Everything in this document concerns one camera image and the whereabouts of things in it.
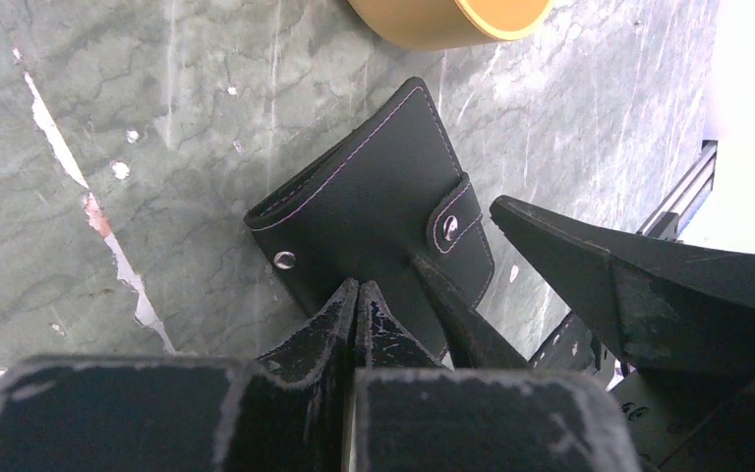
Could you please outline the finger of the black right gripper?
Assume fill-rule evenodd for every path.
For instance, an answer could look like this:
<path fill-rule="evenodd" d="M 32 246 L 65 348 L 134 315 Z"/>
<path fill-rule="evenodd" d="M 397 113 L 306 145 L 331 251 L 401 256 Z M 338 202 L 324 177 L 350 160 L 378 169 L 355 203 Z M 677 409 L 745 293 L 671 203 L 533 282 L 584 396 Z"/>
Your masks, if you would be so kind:
<path fill-rule="evenodd" d="M 455 368 L 528 369 L 528 361 L 476 311 L 457 284 L 431 260 L 415 256 L 411 264 L 441 325 Z"/>
<path fill-rule="evenodd" d="M 617 358 L 638 369 L 755 375 L 755 254 L 611 230 L 508 196 L 490 212 Z"/>

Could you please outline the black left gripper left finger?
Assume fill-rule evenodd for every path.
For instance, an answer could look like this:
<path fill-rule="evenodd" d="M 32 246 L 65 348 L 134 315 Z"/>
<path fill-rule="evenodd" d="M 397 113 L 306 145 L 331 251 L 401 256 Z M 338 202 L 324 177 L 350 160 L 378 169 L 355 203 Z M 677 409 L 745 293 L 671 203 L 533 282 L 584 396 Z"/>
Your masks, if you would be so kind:
<path fill-rule="evenodd" d="M 360 283 L 345 280 L 300 329 L 260 355 L 247 387 L 249 471 L 340 471 Z"/>

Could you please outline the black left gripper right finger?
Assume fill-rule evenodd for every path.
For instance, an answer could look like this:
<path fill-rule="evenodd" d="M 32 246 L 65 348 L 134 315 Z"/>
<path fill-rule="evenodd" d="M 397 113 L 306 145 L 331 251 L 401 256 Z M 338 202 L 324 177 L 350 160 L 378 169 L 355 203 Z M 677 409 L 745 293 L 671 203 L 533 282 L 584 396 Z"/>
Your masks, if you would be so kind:
<path fill-rule="evenodd" d="M 446 368 L 391 314 L 375 281 L 359 287 L 354 355 L 355 373 L 381 368 Z"/>

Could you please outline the black leather card holder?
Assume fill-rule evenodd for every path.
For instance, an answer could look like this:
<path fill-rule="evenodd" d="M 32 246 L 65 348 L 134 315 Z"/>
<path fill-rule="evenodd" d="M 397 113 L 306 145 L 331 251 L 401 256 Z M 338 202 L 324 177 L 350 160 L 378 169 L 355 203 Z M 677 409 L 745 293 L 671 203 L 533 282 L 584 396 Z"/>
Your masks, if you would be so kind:
<path fill-rule="evenodd" d="M 483 218 L 427 85 L 413 77 L 245 223 L 306 313 L 348 278 L 373 281 L 391 314 L 442 356 L 447 343 L 412 261 L 431 261 L 479 305 L 495 270 Z"/>

